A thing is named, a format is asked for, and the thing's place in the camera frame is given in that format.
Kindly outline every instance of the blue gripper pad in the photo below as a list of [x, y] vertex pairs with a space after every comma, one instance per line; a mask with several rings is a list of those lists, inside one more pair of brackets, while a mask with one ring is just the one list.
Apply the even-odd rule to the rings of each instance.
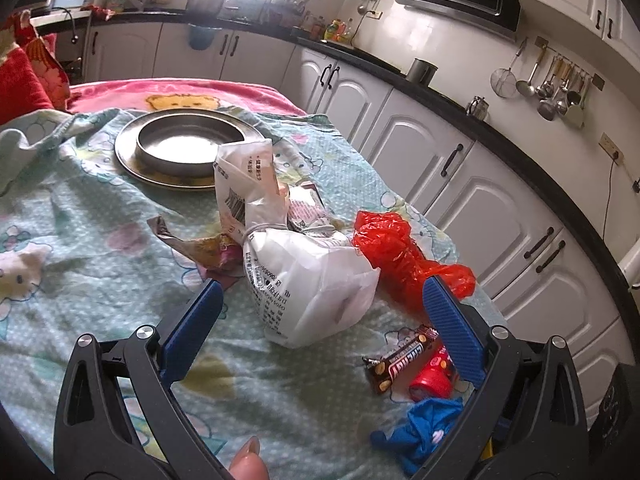
[[486, 377], [484, 348], [460, 312], [458, 300], [440, 278], [432, 277], [424, 282], [422, 304], [460, 377], [479, 388]]
[[183, 380], [224, 306], [218, 282], [209, 285], [193, 301], [190, 310], [162, 348], [164, 367], [159, 371], [165, 388]]

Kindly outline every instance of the paper food bag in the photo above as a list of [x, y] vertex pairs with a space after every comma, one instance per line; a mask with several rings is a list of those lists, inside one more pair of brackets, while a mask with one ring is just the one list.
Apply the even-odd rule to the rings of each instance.
[[380, 271], [331, 226], [328, 233], [287, 229], [288, 193], [275, 177], [271, 141], [220, 146], [215, 170], [222, 227], [244, 247], [267, 339], [299, 348], [357, 323]]

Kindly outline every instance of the saucepan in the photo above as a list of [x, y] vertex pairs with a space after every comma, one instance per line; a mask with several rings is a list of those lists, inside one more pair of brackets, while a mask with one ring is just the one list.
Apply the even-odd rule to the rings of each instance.
[[229, 0], [187, 0], [187, 14], [206, 14], [208, 16], [219, 15], [222, 9], [238, 10], [239, 7], [225, 7]]

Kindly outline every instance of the barcode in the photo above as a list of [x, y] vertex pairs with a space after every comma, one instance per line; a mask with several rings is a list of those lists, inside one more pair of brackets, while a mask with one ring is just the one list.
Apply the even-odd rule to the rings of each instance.
[[225, 204], [231, 211], [233, 218], [244, 225], [244, 199], [240, 198], [233, 189], [229, 189], [229, 196], [225, 200]]

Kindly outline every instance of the red bottle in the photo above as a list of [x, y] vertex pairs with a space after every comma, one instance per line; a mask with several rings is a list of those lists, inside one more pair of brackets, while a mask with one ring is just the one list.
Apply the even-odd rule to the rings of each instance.
[[456, 379], [456, 367], [449, 357], [449, 352], [440, 345], [431, 361], [416, 375], [409, 385], [409, 395], [414, 402], [437, 397], [448, 399], [453, 391]]

